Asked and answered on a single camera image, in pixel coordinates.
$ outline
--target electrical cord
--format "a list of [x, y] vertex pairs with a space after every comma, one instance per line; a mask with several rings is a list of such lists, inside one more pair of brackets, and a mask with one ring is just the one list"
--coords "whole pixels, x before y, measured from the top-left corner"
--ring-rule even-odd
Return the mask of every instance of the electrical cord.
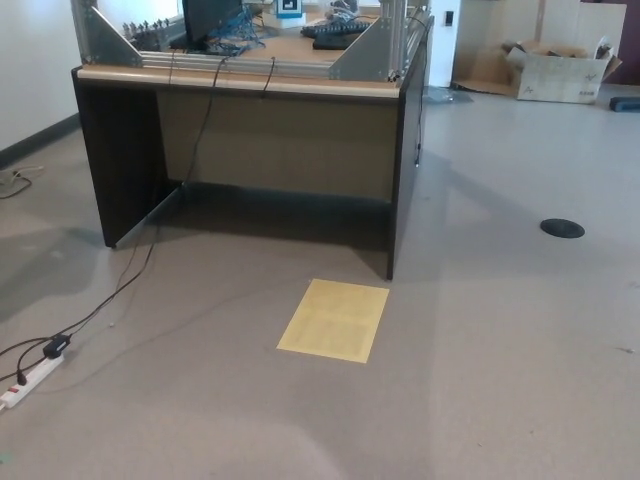
[[[208, 124], [209, 121], [209, 117], [211, 115], [211, 110], [212, 110], [212, 106], [213, 106], [213, 97], [214, 97], [214, 93], [215, 93], [215, 87], [218, 81], [218, 76], [220, 74], [220, 70], [222, 68], [222, 65], [224, 65], [227, 61], [227, 59], [230, 57], [225, 57], [223, 59], [221, 59], [218, 68], [216, 70], [216, 74], [215, 77], [213, 79], [213, 84], [211, 86], [211, 95], [209, 97], [209, 104], [207, 106], [207, 113], [205, 115], [205, 118], [203, 120], [202, 126], [200, 128], [200, 131], [198, 133], [198, 137], [196, 140], [196, 143], [194, 144], [194, 150], [193, 150], [193, 158], [191, 159], [191, 164], [189, 167], [189, 172], [187, 174], [187, 177], [185, 178], [185, 181], [183, 182], [183, 186], [185, 183], [187, 183], [191, 177], [191, 173], [195, 167], [196, 161], [197, 161], [197, 157], [198, 157], [198, 150], [199, 150], [199, 146], [202, 140], [202, 136], [204, 134], [204, 131], [206, 129], [206, 126]], [[171, 61], [171, 68], [169, 71], [169, 86], [171, 87], [172, 85], [172, 76], [173, 76], [173, 69], [174, 69], [174, 60], [175, 60], [175, 51], [172, 55], [172, 61]], [[155, 201], [156, 195], [157, 195], [157, 187], [154, 191], [154, 194], [152, 196], [152, 203]], [[31, 347], [27, 348], [20, 356], [20, 358], [18, 359], [17, 365], [16, 365], [16, 371], [14, 373], [11, 373], [9, 375], [5, 375], [0, 377], [0, 382], [7, 380], [13, 376], [16, 376], [18, 379], [18, 383], [20, 384], [26, 384], [26, 376], [25, 373], [27, 370], [30, 370], [31, 368], [37, 366], [38, 364], [40, 364], [42, 361], [44, 361], [44, 357], [39, 359], [37, 362], [33, 363], [32, 365], [29, 365], [27, 367], [22, 367], [22, 361], [24, 360], [24, 358], [26, 357], [26, 355], [29, 354], [29, 352], [31, 352], [32, 350], [34, 350], [35, 348], [37, 348], [38, 346], [42, 345], [43, 343], [52, 341], [55, 337], [59, 336], [59, 335], [64, 335], [67, 334], [67, 332], [74, 330], [73, 332], [69, 333], [69, 338], [73, 337], [74, 335], [76, 335], [78, 332], [80, 332], [84, 327], [86, 327], [89, 322], [91, 322], [91, 320], [93, 320], [107, 305], [109, 305], [113, 299], [115, 299], [118, 294], [120, 292], [122, 292], [123, 290], [125, 290], [127, 287], [129, 287], [131, 284], [133, 284], [145, 271], [145, 269], [147, 268], [147, 265], [149, 264], [149, 261], [151, 259], [151, 255], [157, 245], [158, 242], [158, 238], [159, 238], [159, 234], [160, 234], [160, 225], [158, 225], [157, 229], [156, 229], [156, 237], [151, 245], [151, 247], [149, 248], [145, 261], [142, 265], [142, 267], [140, 268], [140, 270], [138, 271], [138, 273], [136, 273], [133, 277], [131, 277], [126, 283], [124, 283], [122, 286], [120, 286], [120, 283], [122, 282], [122, 279], [124, 278], [125, 274], [127, 273], [127, 271], [129, 270], [129, 268], [131, 267], [131, 264], [133, 262], [133, 258], [135, 257], [140, 239], [142, 237], [142, 232], [140, 234], [140, 236], [138, 237], [138, 240], [136, 241], [136, 246], [134, 247], [134, 251], [129, 259], [129, 262], [127, 263], [127, 266], [125, 267], [124, 271], [122, 272], [122, 274], [120, 275], [119, 279], [118, 279], [118, 284], [116, 286], [115, 291], [109, 296], [107, 297], [105, 300], [102, 301], [102, 303], [100, 303], [89, 315], [87, 315], [86, 317], [84, 317], [82, 320], [64, 328], [63, 330], [60, 330], [59, 332], [55, 333], [54, 335], [50, 336], [50, 337], [40, 337], [40, 338], [35, 338], [35, 339], [30, 339], [30, 340], [25, 340], [23, 342], [17, 343], [9, 348], [7, 348], [5, 351], [0, 352], [0, 357], [2, 357], [3, 355], [5, 355], [6, 353], [8, 353], [9, 351], [14, 350], [15, 348], [18, 348], [20, 346], [23, 345], [27, 345], [29, 343], [34, 343], [34, 345], [32, 345]]]
[[[176, 54], [176, 51], [174, 50], [173, 55], [171, 57], [171, 65], [170, 65], [170, 70], [169, 70], [169, 86], [170, 87], [172, 85], [173, 69], [174, 69], [174, 63], [175, 63], [175, 54]], [[154, 192], [152, 194], [152, 198], [151, 198], [151, 205], [152, 206], [153, 206], [153, 203], [155, 202], [155, 200], [157, 198], [158, 184], [159, 184], [159, 182], [156, 182], [156, 188], [154, 189]], [[7, 379], [9, 379], [9, 378], [11, 378], [13, 376], [16, 376], [17, 379], [18, 379], [18, 383], [26, 384], [26, 377], [24, 375], [24, 372], [30, 370], [31, 368], [33, 368], [33, 367], [35, 367], [37, 365], [39, 365], [46, 358], [46, 357], [43, 357], [43, 358], [39, 359], [37, 362], [33, 363], [32, 365], [29, 365], [27, 367], [22, 367], [22, 361], [24, 360], [25, 356], [29, 352], [31, 352], [32, 350], [34, 350], [38, 346], [42, 345], [43, 343], [52, 341], [58, 335], [63, 335], [65, 333], [69, 332], [70, 330], [73, 330], [74, 328], [77, 328], [77, 329], [74, 332], [72, 332], [71, 334], [69, 334], [69, 338], [71, 338], [74, 335], [76, 335], [84, 327], [86, 327], [89, 324], [89, 322], [91, 320], [93, 320], [107, 305], [109, 305], [118, 296], [119, 293], [121, 293], [123, 290], [125, 290], [127, 287], [129, 287], [132, 283], [134, 283], [144, 273], [144, 271], [147, 268], [147, 265], [149, 264], [149, 261], [151, 259], [151, 255], [152, 255], [152, 253], [153, 253], [153, 251], [154, 251], [154, 249], [155, 249], [155, 247], [157, 245], [157, 242], [158, 242], [158, 238], [159, 238], [159, 234], [160, 234], [160, 226], [159, 225], [158, 225], [158, 227], [156, 229], [156, 236], [154, 238], [154, 241], [151, 244], [151, 247], [149, 247], [149, 250], [147, 252], [147, 255], [146, 255], [146, 258], [145, 258], [145, 261], [144, 261], [142, 267], [140, 268], [138, 273], [136, 273], [131, 279], [129, 279], [125, 284], [123, 284], [121, 286], [122, 280], [124, 279], [125, 275], [129, 271], [129, 269], [131, 268], [131, 265], [133, 263], [133, 259], [136, 256], [136, 253], [138, 251], [138, 247], [140, 246], [140, 241], [142, 239], [143, 233], [144, 233], [143, 231], [140, 232], [140, 234], [138, 235], [138, 238], [136, 239], [136, 243], [135, 243], [133, 252], [131, 253], [131, 256], [129, 257], [129, 261], [127, 262], [126, 267], [124, 268], [124, 270], [120, 274], [120, 277], [118, 278], [118, 282], [116, 284], [115, 291], [109, 297], [107, 297], [105, 300], [103, 300], [102, 303], [100, 303], [89, 315], [84, 317], [79, 322], [76, 322], [73, 325], [70, 325], [70, 326], [66, 327], [65, 329], [55, 333], [54, 335], [51, 335], [50, 337], [39, 337], [39, 338], [30, 339], [30, 340], [25, 340], [25, 341], [16, 343], [15, 345], [12, 345], [12, 346], [6, 348], [5, 350], [3, 350], [2, 352], [0, 352], [0, 358], [1, 358], [2, 356], [6, 355], [8, 352], [10, 352], [10, 351], [12, 351], [12, 350], [14, 350], [16, 348], [19, 348], [19, 347], [24, 346], [24, 345], [28, 345], [29, 343], [35, 343], [31, 347], [27, 348], [20, 355], [20, 358], [18, 359], [18, 362], [17, 362], [17, 365], [16, 365], [15, 372], [0, 377], [0, 382], [2, 382], [4, 380], [7, 380]]]
[[[158, 228], [156, 230], [156, 235], [159, 234], [159, 231], [160, 231], [160, 226], [158, 226]], [[36, 342], [36, 343], [34, 343], [34, 345], [32, 345], [29, 348], [27, 348], [22, 353], [22, 355], [20, 355], [20, 358], [18, 359], [18, 363], [17, 363], [17, 366], [16, 366], [16, 371], [14, 373], [12, 373], [11, 375], [0, 377], [0, 381], [6, 380], [7, 378], [11, 378], [11, 377], [13, 377], [15, 375], [17, 377], [17, 379], [18, 379], [18, 383], [20, 385], [25, 385], [26, 384], [26, 377], [24, 375], [24, 372], [26, 370], [28, 370], [30, 368], [33, 368], [34, 366], [38, 365], [40, 362], [42, 362], [44, 360], [44, 358], [40, 359], [38, 362], [34, 363], [33, 365], [30, 365], [28, 367], [22, 368], [22, 361], [24, 360], [24, 357], [26, 357], [29, 354], [29, 352], [31, 352], [35, 348], [39, 347], [43, 343], [52, 341], [55, 337], [57, 337], [59, 335], [64, 335], [67, 332], [69, 332], [70, 330], [73, 330], [73, 329], [77, 328], [77, 330], [75, 330], [74, 332], [69, 333], [69, 338], [71, 338], [74, 335], [76, 335], [78, 332], [80, 332], [80, 330], [82, 330], [84, 327], [86, 327], [89, 324], [89, 322], [91, 320], [93, 320], [96, 317], [96, 315], [98, 313], [100, 313], [100, 311], [102, 311], [102, 309], [104, 309], [107, 305], [109, 305], [113, 301], [113, 299], [118, 296], [118, 294], [120, 292], [125, 290], [133, 282], [135, 282], [138, 278], [140, 278], [140, 276], [146, 270], [147, 265], [149, 264], [149, 261], [151, 259], [151, 254], [153, 253], [153, 251], [154, 251], [154, 249], [155, 249], [155, 247], [157, 245], [157, 240], [158, 240], [158, 238], [156, 237], [154, 242], [153, 242], [153, 244], [151, 245], [151, 247], [149, 247], [149, 251], [147, 252], [147, 256], [145, 258], [144, 264], [142, 265], [142, 267], [140, 268], [138, 273], [136, 273], [133, 277], [131, 277], [121, 287], [117, 288], [110, 296], [108, 296], [105, 300], [103, 300], [102, 303], [100, 303], [89, 315], [84, 317], [82, 320], [74, 323], [73, 325], [70, 325], [70, 326], [64, 328], [63, 330], [60, 330], [59, 332], [55, 333], [54, 335], [51, 335], [50, 337], [41, 337], [40, 339], [25, 340], [24, 342], [21, 342], [21, 344], [16, 344], [16, 345], [13, 345], [12, 347], [9, 347], [7, 349], [7, 351], [13, 350], [14, 348], [17, 348], [18, 346], [25, 345], [27, 343]]]
[[0, 195], [0, 200], [7, 200], [9, 198], [17, 197], [22, 192], [24, 192], [27, 188], [31, 188], [33, 186], [33, 182], [31, 180], [29, 180], [26, 177], [23, 177], [19, 173], [17, 173], [14, 178], [23, 180], [25, 182], [24, 185], [22, 187], [20, 187], [18, 190], [16, 190], [15, 192], [11, 192], [11, 193], [9, 193], [7, 195]]
[[269, 87], [269, 82], [271, 82], [271, 77], [273, 77], [273, 70], [276, 67], [276, 57], [271, 57], [271, 70], [269, 70], [269, 76], [267, 77], [267, 83], [264, 84], [264, 90], [262, 90], [262, 98], [267, 96], [267, 88]]
[[200, 149], [200, 143], [202, 142], [202, 136], [204, 135], [207, 125], [209, 124], [209, 117], [211, 116], [211, 108], [213, 107], [213, 97], [215, 96], [216, 85], [218, 83], [218, 75], [220, 75], [220, 69], [222, 68], [222, 65], [224, 65], [229, 58], [231, 58], [231, 55], [227, 57], [223, 57], [222, 59], [220, 59], [220, 62], [218, 63], [216, 74], [213, 77], [213, 84], [211, 85], [211, 92], [209, 95], [209, 104], [207, 105], [207, 111], [204, 115], [204, 121], [202, 122], [200, 131], [198, 132], [198, 136], [196, 137], [196, 142], [193, 144], [193, 153], [191, 156], [191, 163], [189, 164], [189, 169], [187, 170], [187, 176], [185, 177], [183, 185], [186, 184], [191, 179], [193, 169], [196, 166], [196, 163], [198, 160], [198, 151]]

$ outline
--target sheet of paper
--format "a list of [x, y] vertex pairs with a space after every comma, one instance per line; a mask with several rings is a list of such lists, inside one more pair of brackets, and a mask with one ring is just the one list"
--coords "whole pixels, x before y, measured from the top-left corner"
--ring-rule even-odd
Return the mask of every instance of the sheet of paper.
[[389, 290], [313, 280], [278, 349], [367, 363]]

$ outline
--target keyboard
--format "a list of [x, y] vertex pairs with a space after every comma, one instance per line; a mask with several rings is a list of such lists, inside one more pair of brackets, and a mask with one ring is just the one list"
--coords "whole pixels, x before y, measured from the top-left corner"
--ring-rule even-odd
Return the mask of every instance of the keyboard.
[[327, 23], [302, 27], [300, 33], [307, 38], [316, 38], [318, 35], [350, 35], [364, 32], [369, 25], [371, 24], [367, 22]]

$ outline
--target white power strip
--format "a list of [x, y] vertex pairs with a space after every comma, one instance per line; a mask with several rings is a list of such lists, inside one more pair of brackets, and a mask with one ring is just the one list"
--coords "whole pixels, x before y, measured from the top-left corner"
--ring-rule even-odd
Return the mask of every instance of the white power strip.
[[14, 385], [9, 388], [4, 395], [0, 397], [0, 411], [5, 408], [13, 408], [20, 403], [24, 397], [29, 395], [31, 391], [42, 383], [51, 373], [58, 368], [64, 361], [64, 355], [60, 355], [58, 358], [45, 359], [40, 365], [31, 370], [27, 374], [26, 385]]

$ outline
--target black cable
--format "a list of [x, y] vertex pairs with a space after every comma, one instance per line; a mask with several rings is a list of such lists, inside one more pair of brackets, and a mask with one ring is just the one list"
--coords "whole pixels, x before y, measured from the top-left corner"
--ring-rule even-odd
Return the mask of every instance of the black cable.
[[269, 70], [267, 83], [264, 84], [264, 90], [262, 90], [262, 98], [265, 98], [267, 96], [267, 88], [269, 87], [269, 82], [271, 82], [271, 77], [273, 77], [273, 70], [275, 68], [276, 68], [276, 57], [271, 57], [271, 70]]
[[19, 188], [18, 190], [16, 190], [15, 192], [12, 192], [8, 195], [2, 195], [0, 196], [0, 200], [7, 200], [8, 198], [13, 198], [17, 195], [20, 195], [22, 192], [24, 192], [27, 188], [32, 187], [33, 186], [33, 182], [31, 180], [29, 180], [27, 177], [23, 177], [22, 175], [20, 175], [19, 173], [15, 174], [15, 178], [19, 178], [20, 180], [24, 180], [26, 183]]
[[[22, 370], [23, 372], [26, 372], [27, 370], [31, 370], [33, 367], [37, 367], [38, 365], [40, 365], [42, 362], [44, 362], [45, 357], [42, 357], [40, 360], [38, 360], [35, 363], [32, 363], [31, 365], [29, 365], [28, 367], [24, 367]], [[0, 377], [0, 382], [4, 382], [5, 380], [9, 380], [11, 377], [15, 377], [16, 376], [16, 372], [10, 373], [9, 375], [5, 375], [4, 377]]]
[[422, 20], [418, 20], [416, 17], [411, 17], [409, 19], [409, 22], [418, 22], [420, 25], [424, 27], [425, 30], [429, 30], [429, 27], [427, 27], [427, 24], [424, 23]]
[[[190, 178], [190, 176], [191, 176], [191, 173], [192, 173], [192, 171], [193, 171], [193, 168], [194, 168], [194, 166], [195, 166], [195, 163], [196, 163], [196, 160], [197, 160], [197, 154], [198, 154], [198, 148], [199, 148], [199, 145], [200, 145], [200, 141], [202, 140], [202, 136], [203, 136], [203, 134], [204, 134], [204, 131], [205, 131], [206, 126], [207, 126], [207, 124], [208, 124], [209, 117], [210, 117], [210, 115], [211, 115], [211, 109], [212, 109], [212, 106], [213, 106], [213, 96], [214, 96], [215, 87], [216, 87], [216, 84], [217, 84], [217, 81], [218, 81], [218, 76], [219, 76], [219, 74], [220, 74], [220, 69], [222, 68], [222, 65], [227, 61], [227, 59], [228, 59], [228, 58], [230, 58], [230, 57], [224, 57], [223, 59], [221, 59], [221, 60], [220, 60], [220, 63], [218, 64], [218, 68], [217, 68], [217, 70], [216, 70], [216, 74], [215, 74], [215, 77], [214, 77], [214, 80], [213, 80], [213, 84], [212, 84], [212, 86], [211, 86], [211, 95], [210, 95], [210, 97], [209, 97], [209, 105], [208, 105], [208, 107], [207, 107], [207, 112], [206, 112], [206, 115], [205, 115], [204, 121], [203, 121], [203, 123], [202, 123], [202, 127], [200, 128], [200, 132], [199, 132], [199, 134], [198, 134], [198, 138], [197, 138], [197, 140], [196, 140], [196, 143], [194, 144], [193, 158], [192, 158], [192, 161], [191, 161], [191, 165], [190, 165], [190, 167], [189, 167], [189, 172], [188, 172], [188, 174], [187, 174], [187, 177], [186, 177], [186, 179], [185, 179], [185, 182], [184, 182], [184, 183], [186, 183], [186, 182], [189, 180], [189, 178]], [[173, 74], [174, 59], [175, 59], [175, 51], [174, 51], [174, 54], [172, 55], [171, 68], [170, 68], [170, 71], [169, 71], [169, 85], [170, 85], [170, 86], [171, 86], [171, 83], [172, 83], [172, 81], [171, 81], [171, 80], [172, 80], [172, 74]], [[153, 202], [155, 201], [156, 195], [157, 195], [157, 193], [158, 193], [158, 191], [157, 191], [157, 190], [158, 190], [158, 189], [157, 189], [157, 187], [156, 187], [156, 189], [155, 189], [155, 191], [154, 191], [154, 194], [153, 194], [153, 196], [152, 196], [153, 198], [152, 198], [152, 200], [151, 200], [152, 204], [153, 204]], [[44, 360], [44, 358], [42, 358], [42, 359], [40, 359], [38, 362], [36, 362], [36, 363], [34, 363], [34, 364], [32, 364], [32, 365], [29, 365], [28, 367], [22, 368], [22, 360], [24, 359], [24, 357], [25, 357], [29, 352], [31, 352], [32, 350], [34, 350], [34, 349], [35, 349], [35, 348], [37, 348], [38, 346], [42, 345], [43, 343], [45, 343], [45, 342], [47, 342], [47, 341], [51, 341], [51, 340], [53, 340], [55, 337], [57, 337], [57, 336], [59, 336], [59, 335], [64, 335], [64, 334], [66, 334], [67, 332], [69, 332], [70, 330], [73, 330], [73, 329], [76, 329], [76, 328], [77, 328], [77, 330], [75, 330], [74, 332], [72, 332], [72, 333], [70, 333], [70, 334], [69, 334], [69, 336], [70, 336], [70, 337], [72, 337], [73, 335], [76, 335], [76, 334], [77, 334], [78, 332], [80, 332], [80, 330], [82, 330], [82, 329], [83, 329], [83, 328], [84, 328], [84, 327], [85, 327], [85, 326], [86, 326], [86, 325], [87, 325], [87, 324], [88, 324], [88, 323], [89, 323], [93, 318], [95, 318], [95, 317], [96, 317], [96, 315], [98, 315], [98, 313], [100, 313], [100, 311], [102, 311], [102, 309], [103, 309], [103, 308], [105, 308], [107, 305], [109, 305], [109, 304], [113, 301], [113, 299], [114, 299], [114, 298], [116, 298], [116, 297], [118, 296], [118, 294], [119, 294], [120, 292], [122, 292], [123, 290], [125, 290], [125, 289], [126, 289], [127, 287], [129, 287], [132, 283], [134, 283], [134, 282], [135, 282], [135, 281], [136, 281], [136, 280], [137, 280], [137, 279], [138, 279], [138, 278], [139, 278], [139, 277], [144, 273], [145, 269], [147, 268], [147, 265], [149, 264], [149, 261], [150, 261], [150, 259], [151, 259], [151, 255], [152, 255], [152, 253], [153, 253], [153, 251], [154, 251], [154, 249], [155, 249], [155, 247], [156, 247], [156, 245], [157, 245], [159, 232], [160, 232], [160, 226], [158, 226], [158, 228], [157, 228], [157, 230], [156, 230], [156, 238], [154, 239], [154, 242], [152, 243], [151, 247], [149, 247], [149, 251], [147, 252], [147, 256], [146, 256], [146, 258], [145, 258], [144, 264], [142, 265], [142, 267], [140, 268], [140, 270], [138, 271], [138, 273], [136, 273], [132, 278], [130, 278], [130, 279], [129, 279], [125, 284], [123, 284], [123, 285], [122, 285], [122, 286], [120, 286], [120, 287], [117, 287], [117, 288], [116, 288], [116, 290], [115, 290], [115, 291], [114, 291], [114, 292], [113, 292], [109, 297], [107, 297], [105, 300], [103, 300], [103, 301], [102, 301], [102, 303], [100, 303], [100, 304], [99, 304], [99, 305], [98, 305], [98, 306], [97, 306], [97, 307], [96, 307], [96, 308], [95, 308], [95, 309], [94, 309], [94, 310], [93, 310], [89, 315], [87, 315], [86, 317], [84, 317], [82, 320], [80, 320], [80, 321], [78, 321], [78, 322], [74, 323], [73, 325], [70, 325], [70, 326], [66, 327], [65, 329], [63, 329], [63, 330], [60, 330], [59, 332], [55, 333], [54, 335], [52, 335], [52, 336], [50, 336], [50, 337], [40, 337], [40, 338], [37, 338], [37, 339], [25, 340], [24, 342], [20, 342], [20, 343], [18, 343], [18, 344], [16, 344], [16, 345], [13, 345], [13, 346], [9, 347], [5, 352], [1, 352], [1, 353], [0, 353], [0, 356], [2, 356], [3, 354], [5, 354], [5, 353], [6, 353], [6, 352], [8, 352], [8, 351], [11, 351], [11, 350], [13, 350], [13, 349], [15, 349], [15, 348], [20, 347], [20, 346], [22, 346], [22, 345], [26, 345], [26, 344], [28, 344], [28, 343], [37, 342], [37, 343], [35, 343], [34, 345], [32, 345], [31, 347], [29, 347], [28, 349], [26, 349], [26, 350], [22, 353], [22, 355], [21, 355], [21, 356], [20, 356], [20, 358], [18, 359], [18, 363], [17, 363], [17, 366], [16, 366], [16, 371], [15, 371], [14, 373], [10, 374], [10, 375], [5, 375], [5, 376], [3, 376], [3, 377], [0, 377], [0, 381], [4, 381], [4, 380], [7, 380], [7, 379], [9, 379], [9, 378], [11, 378], [11, 377], [13, 377], [13, 376], [16, 376], [16, 377], [18, 378], [18, 382], [19, 382], [19, 383], [21, 383], [21, 384], [22, 384], [22, 383], [24, 383], [24, 382], [26, 381], [26, 378], [25, 378], [25, 376], [24, 376], [24, 372], [25, 372], [25, 371], [27, 371], [27, 370], [29, 370], [29, 369], [31, 369], [31, 368], [33, 368], [33, 367], [35, 367], [35, 366], [37, 366], [40, 362], [42, 362], [42, 361]], [[126, 274], [126, 272], [128, 271], [129, 267], [131, 266], [131, 263], [132, 263], [133, 258], [134, 258], [134, 256], [135, 256], [135, 253], [136, 253], [136, 248], [137, 248], [137, 245], [136, 245], [136, 247], [134, 248], [134, 251], [133, 251], [133, 253], [132, 253], [132, 255], [131, 255], [131, 258], [129, 259], [129, 262], [128, 262], [128, 264], [127, 264], [127, 266], [126, 266], [125, 270], [124, 270], [124, 271], [123, 271], [123, 273], [120, 275], [120, 278], [119, 278], [119, 280], [118, 280], [118, 284], [122, 281], [122, 278], [124, 277], [124, 275], [125, 275], [125, 274]]]
[[24, 342], [16, 343], [15, 345], [11, 345], [8, 348], [5, 348], [0, 352], [0, 357], [6, 355], [12, 350], [15, 350], [18, 347], [22, 347], [23, 345], [28, 345], [30, 343], [39, 342], [40, 340], [48, 340], [49, 337], [40, 337], [40, 338], [32, 338], [31, 340], [25, 340]]
[[223, 57], [222, 59], [220, 59], [220, 63], [218, 63], [216, 74], [213, 77], [213, 84], [211, 85], [211, 92], [209, 95], [209, 104], [207, 105], [207, 111], [204, 115], [204, 121], [202, 122], [200, 131], [198, 132], [198, 136], [196, 137], [196, 142], [193, 144], [193, 154], [191, 155], [191, 163], [189, 165], [189, 170], [187, 170], [187, 176], [185, 177], [184, 182], [182, 182], [183, 185], [185, 185], [190, 180], [191, 174], [193, 173], [193, 169], [197, 163], [200, 142], [202, 141], [202, 136], [204, 135], [204, 131], [206, 130], [207, 125], [209, 124], [209, 117], [211, 116], [211, 108], [213, 107], [213, 97], [215, 96], [216, 85], [218, 83], [218, 75], [220, 74], [220, 69], [222, 68], [222, 65], [224, 65], [229, 58], [231, 58], [231, 55], [227, 57]]

